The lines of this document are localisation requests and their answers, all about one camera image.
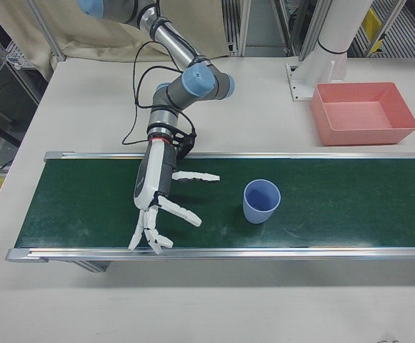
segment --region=blue joint cap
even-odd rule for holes
[[[228,93],[226,94],[225,98],[230,97],[234,93],[234,90],[236,89],[236,82],[234,82],[233,77],[229,74],[227,74],[227,75],[228,75],[228,79],[229,79],[229,90],[228,90]]]
[[[167,87],[168,85],[170,85],[169,82],[163,82],[162,84],[156,86],[156,91],[159,91],[161,88]]]
[[[96,19],[101,19],[104,15],[103,0],[77,0],[80,9]]]
[[[207,66],[196,63],[181,75],[181,84],[191,95],[204,98],[214,89],[215,76]]]

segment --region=white pillar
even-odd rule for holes
[[[373,0],[332,0],[315,49],[293,72],[287,67],[293,100],[310,100],[319,83],[346,75],[347,49]]]

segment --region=blue cup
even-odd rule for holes
[[[258,179],[244,190],[244,216],[252,224],[265,222],[280,205],[280,191],[270,181]]]

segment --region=red plastic bin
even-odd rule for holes
[[[415,131],[392,82],[317,84],[310,107],[324,145],[396,144]]]

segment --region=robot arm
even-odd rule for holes
[[[221,100],[231,96],[234,80],[221,73],[204,55],[198,52],[173,27],[159,15],[159,8],[152,0],[77,0],[83,12],[97,19],[107,19],[129,24],[163,44],[172,54],[177,65],[184,69],[181,76],[170,84],[157,87],[153,98],[147,134],[149,145],[136,180],[134,203],[140,210],[136,230],[129,245],[134,249],[144,233],[150,247],[161,253],[161,247],[172,247],[172,241],[156,230],[159,209],[168,211],[194,226],[201,220],[193,212],[170,202],[171,180],[200,179],[219,181],[211,174],[176,170],[176,160],[184,158],[194,145],[195,133],[176,137],[180,111],[201,100]]]

